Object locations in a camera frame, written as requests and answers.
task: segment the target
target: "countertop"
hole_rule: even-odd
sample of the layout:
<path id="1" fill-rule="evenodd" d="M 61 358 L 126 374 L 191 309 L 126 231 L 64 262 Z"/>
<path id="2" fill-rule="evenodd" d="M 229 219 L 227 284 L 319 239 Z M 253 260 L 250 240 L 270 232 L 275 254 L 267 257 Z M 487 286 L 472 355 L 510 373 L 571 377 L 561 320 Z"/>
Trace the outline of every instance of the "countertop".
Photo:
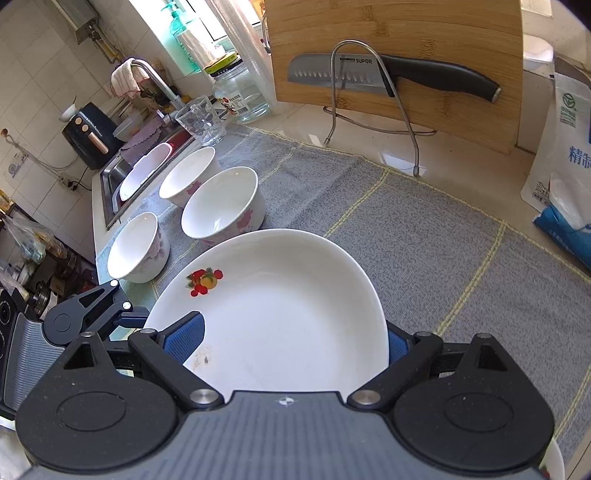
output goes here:
<path id="1" fill-rule="evenodd" d="M 358 112 L 347 113 L 356 121 L 374 127 L 399 130 L 405 128 L 402 122 L 393 119 Z M 249 126 L 275 132 L 306 144 L 322 146 L 330 131 L 331 117 L 319 106 L 293 105 L 283 115 L 267 115 Z M 581 266 L 576 259 L 533 225 L 532 220 L 538 212 L 521 199 L 520 191 L 530 172 L 533 154 L 514 148 L 510 155 L 503 155 L 442 132 L 432 137 L 417 137 L 417 141 L 421 149 L 422 181 L 507 221 L 553 253 L 578 267 Z M 100 174 L 95 174 L 92 179 L 92 212 L 96 252 L 102 250 L 121 221 L 125 222 L 130 218 L 143 198 L 158 187 L 168 172 L 198 147 L 199 145 L 194 142 L 186 148 L 152 181 L 134 201 L 135 205 L 132 205 L 110 230 L 105 227 Z M 383 134 L 338 120 L 330 147 L 364 155 L 377 163 L 387 163 L 394 167 L 400 167 L 402 164 L 402 168 L 407 168 L 405 171 L 412 174 L 414 150 L 407 135 Z"/>

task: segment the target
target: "wooden cutting board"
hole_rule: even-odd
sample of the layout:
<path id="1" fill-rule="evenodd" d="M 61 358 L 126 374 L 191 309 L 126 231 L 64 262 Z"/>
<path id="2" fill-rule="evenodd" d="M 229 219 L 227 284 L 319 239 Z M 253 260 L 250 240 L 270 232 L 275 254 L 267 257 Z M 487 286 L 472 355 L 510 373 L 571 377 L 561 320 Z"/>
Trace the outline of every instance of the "wooden cutting board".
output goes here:
<path id="1" fill-rule="evenodd" d="M 301 53 L 330 53 L 354 38 L 384 54 L 458 63 L 501 85 L 492 104 L 467 93 L 398 81 L 411 122 L 508 154 L 517 139 L 522 83 L 519 0 L 266 0 L 277 99 L 330 105 L 330 89 L 287 82 Z M 367 53 L 345 46 L 340 53 Z M 401 119 L 394 99 L 337 90 L 337 107 Z M 330 117 L 326 118 L 327 131 Z"/>

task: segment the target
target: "black knife handle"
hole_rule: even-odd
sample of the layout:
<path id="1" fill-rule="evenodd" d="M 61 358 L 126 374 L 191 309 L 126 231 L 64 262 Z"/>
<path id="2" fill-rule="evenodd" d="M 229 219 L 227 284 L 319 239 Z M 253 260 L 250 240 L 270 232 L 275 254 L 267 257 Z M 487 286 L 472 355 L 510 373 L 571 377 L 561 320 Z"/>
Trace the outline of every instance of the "black knife handle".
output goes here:
<path id="1" fill-rule="evenodd" d="M 465 92 L 494 103 L 501 92 L 500 85 L 476 70 L 456 63 L 438 60 L 409 59 L 394 55 L 380 55 L 392 81 L 403 77 L 426 87 L 445 92 Z M 388 81 L 386 90 L 393 96 Z"/>

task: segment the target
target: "jar lid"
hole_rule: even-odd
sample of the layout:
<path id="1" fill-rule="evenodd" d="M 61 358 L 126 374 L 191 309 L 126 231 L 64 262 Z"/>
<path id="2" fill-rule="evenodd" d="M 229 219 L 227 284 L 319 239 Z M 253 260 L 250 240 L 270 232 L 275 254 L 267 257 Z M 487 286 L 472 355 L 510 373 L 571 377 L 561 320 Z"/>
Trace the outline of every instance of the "jar lid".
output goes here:
<path id="1" fill-rule="evenodd" d="M 213 63 L 210 63 L 203 70 L 212 77 L 217 77 L 218 75 L 231 70 L 241 63 L 242 59 L 240 58 L 240 55 L 233 51 L 226 53 L 221 59 L 217 59 Z"/>

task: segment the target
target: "sink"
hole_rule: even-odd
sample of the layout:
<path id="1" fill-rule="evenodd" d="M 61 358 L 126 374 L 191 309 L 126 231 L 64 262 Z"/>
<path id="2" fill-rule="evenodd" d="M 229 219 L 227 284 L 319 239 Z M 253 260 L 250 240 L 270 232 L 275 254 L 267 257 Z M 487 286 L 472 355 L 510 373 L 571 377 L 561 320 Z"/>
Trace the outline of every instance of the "sink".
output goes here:
<path id="1" fill-rule="evenodd" d="M 173 137 L 179 137 L 186 135 L 187 132 L 183 127 L 176 125 L 173 128 L 166 129 L 163 131 L 161 138 L 156 142 L 156 145 L 171 140 Z M 123 213 L 129 208 L 129 206 L 139 198 L 141 193 L 152 183 L 152 181 L 170 165 L 184 150 L 191 144 L 193 137 L 189 135 L 188 139 L 185 140 L 180 146 L 173 150 L 172 155 L 167 158 L 152 174 L 147 178 L 145 182 L 139 187 L 139 189 L 126 201 L 122 202 L 119 198 L 119 188 L 125 177 L 132 170 L 132 166 L 117 153 L 113 159 L 105 166 L 100 173 L 100 188 L 103 199 L 103 212 L 105 214 L 105 225 L 109 230 L 113 224 L 123 215 Z"/>

